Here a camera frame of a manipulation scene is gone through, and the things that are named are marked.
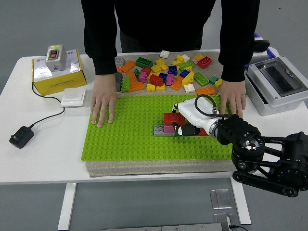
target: black cable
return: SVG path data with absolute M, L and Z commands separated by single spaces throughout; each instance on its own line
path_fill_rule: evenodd
M 248 231 L 247 229 L 245 229 L 243 226 L 238 226 L 238 225 L 230 225 L 229 226 L 231 229 L 234 229 L 234 228 L 242 228 L 242 229 L 244 229 L 244 230 L 246 230 L 246 231 Z
M 199 99 L 200 97 L 206 97 L 206 98 L 208 98 L 208 99 L 212 102 L 213 107 L 215 107 L 215 108 L 217 108 L 217 107 L 216 107 L 215 101 L 214 101 L 210 96 L 204 95 L 204 94 L 198 95 L 198 96 L 196 97 L 196 100 L 194 101 L 194 106 L 196 107 L 197 111 L 200 112 L 201 114 L 206 115 L 206 116 L 208 116 L 208 117 L 222 117 L 222 118 L 226 118 L 226 117 L 227 117 L 227 118 L 231 118 L 231 117 L 232 117 L 231 115 L 228 115 L 228 114 L 224 114 L 224 115 L 223 115 L 223 114 L 208 114 L 208 113 L 205 113 L 205 112 L 202 111 L 202 110 L 198 107 L 198 105 L 197 105 L 197 101 L 198 101 L 198 99 Z
M 61 103 L 61 101 L 60 101 L 58 98 L 56 98 L 56 97 L 42 96 L 42 95 L 37 94 L 37 93 L 34 91 L 34 83 L 32 83 L 32 91 L 34 92 L 34 94 L 38 95 L 39 97 L 47 98 L 47 99 L 55 99 L 55 100 L 57 100 L 58 102 Z M 57 113 L 57 114 L 54 114 L 54 115 L 50 115 L 50 116 L 48 116 L 48 117 L 45 117 L 45 118 L 43 118 L 43 119 L 40 119 L 39 121 L 37 121 L 37 122 L 31 124 L 31 125 L 29 126 L 29 129 L 31 129 L 31 128 L 32 128 L 35 124 L 37 124 L 38 122 L 40 122 L 40 121 L 42 121 L 42 120 L 45 120 L 45 119 L 48 119 L 48 118 L 51 118 L 51 117 L 54 117 L 54 116 L 58 116 L 58 115 L 62 114 L 64 111 L 65 111 L 65 107 L 63 107 L 63 111 L 61 111 L 60 113 Z

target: electrical enclosure box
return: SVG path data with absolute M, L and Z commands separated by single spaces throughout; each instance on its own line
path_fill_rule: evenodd
M 49 46 L 46 55 L 46 66 L 50 71 L 63 71 L 66 65 L 66 50 L 63 45 Z
M 284 56 L 249 65 L 245 86 L 262 116 L 296 109 L 308 99 L 308 80 Z
M 46 57 L 32 59 L 32 82 L 41 95 L 50 95 L 87 84 L 78 49 L 66 51 L 65 69 L 50 71 Z

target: transparent cover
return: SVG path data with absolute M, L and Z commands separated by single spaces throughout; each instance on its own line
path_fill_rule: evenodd
M 280 60 L 256 66 L 281 97 L 307 90 L 307 87 Z

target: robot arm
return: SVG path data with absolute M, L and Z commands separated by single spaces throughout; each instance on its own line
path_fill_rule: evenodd
M 231 159 L 237 169 L 232 177 L 237 182 L 288 197 L 296 197 L 299 191 L 308 189 L 307 135 L 300 132 L 285 138 L 262 137 L 256 127 L 237 115 L 220 115 L 215 108 L 216 113 L 211 113 L 210 107 L 213 106 L 202 96 L 175 104 L 173 112 L 179 110 L 192 124 L 190 126 L 204 128 L 222 145 L 232 143 Z M 266 147 L 266 143 L 280 144 L 282 149 Z M 277 162 L 264 161 L 264 153 L 280 159 Z M 257 170 L 263 176 L 254 175 Z

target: hand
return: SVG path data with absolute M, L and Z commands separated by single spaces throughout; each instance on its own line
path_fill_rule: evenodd
M 97 76 L 91 100 L 92 124 L 96 124 L 98 112 L 101 108 L 100 118 L 97 127 L 101 128 L 105 120 L 107 105 L 109 105 L 108 122 L 112 123 L 115 117 L 115 102 L 121 96 L 116 93 L 115 75 Z
M 221 96 L 220 113 L 226 113 L 227 102 L 230 103 L 231 114 L 243 117 L 243 110 L 246 108 L 246 88 L 245 81 L 228 82 L 222 81 L 219 95 Z

